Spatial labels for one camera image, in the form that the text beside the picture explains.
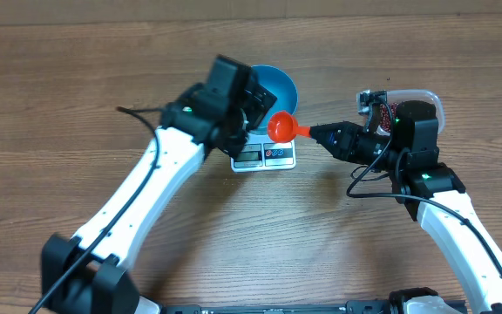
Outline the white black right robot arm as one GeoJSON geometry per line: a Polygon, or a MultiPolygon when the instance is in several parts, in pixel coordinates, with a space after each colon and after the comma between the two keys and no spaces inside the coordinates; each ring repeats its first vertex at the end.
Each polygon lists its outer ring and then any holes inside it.
{"type": "Polygon", "coordinates": [[[430,235],[475,313],[502,313],[502,252],[477,217],[464,183],[439,161],[437,110],[400,103],[387,136],[350,122],[313,126],[309,135],[334,158],[388,173],[387,195],[430,235]]]}

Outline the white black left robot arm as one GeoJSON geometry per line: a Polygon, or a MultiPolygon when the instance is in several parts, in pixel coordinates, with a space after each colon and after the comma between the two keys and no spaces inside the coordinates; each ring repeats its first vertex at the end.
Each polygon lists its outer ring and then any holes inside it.
{"type": "Polygon", "coordinates": [[[66,240],[49,238],[41,253],[42,296],[33,312],[160,313],[129,272],[163,210],[218,148],[236,157],[277,101],[255,78],[191,86],[160,108],[153,126],[142,109],[125,109],[153,139],[109,201],[66,240]]]}

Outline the orange scoop with blue handle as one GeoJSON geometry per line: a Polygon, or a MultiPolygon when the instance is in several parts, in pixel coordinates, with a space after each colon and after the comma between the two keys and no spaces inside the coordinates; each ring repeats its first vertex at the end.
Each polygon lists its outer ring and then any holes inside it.
{"type": "Polygon", "coordinates": [[[268,137],[275,143],[287,143],[297,136],[310,138],[310,127],[301,126],[290,113],[280,111],[272,115],[268,122],[268,137]]]}

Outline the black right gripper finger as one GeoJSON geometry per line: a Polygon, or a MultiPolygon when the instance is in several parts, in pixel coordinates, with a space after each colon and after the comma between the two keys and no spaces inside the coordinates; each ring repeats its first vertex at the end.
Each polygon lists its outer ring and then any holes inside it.
{"type": "Polygon", "coordinates": [[[347,160],[347,141],[336,138],[317,138],[316,143],[325,148],[335,159],[347,160]]]}
{"type": "Polygon", "coordinates": [[[337,133],[351,129],[355,131],[358,128],[358,124],[351,123],[348,121],[341,121],[336,123],[329,123],[323,125],[312,126],[309,129],[309,135],[315,140],[329,140],[336,136],[337,133]]]}

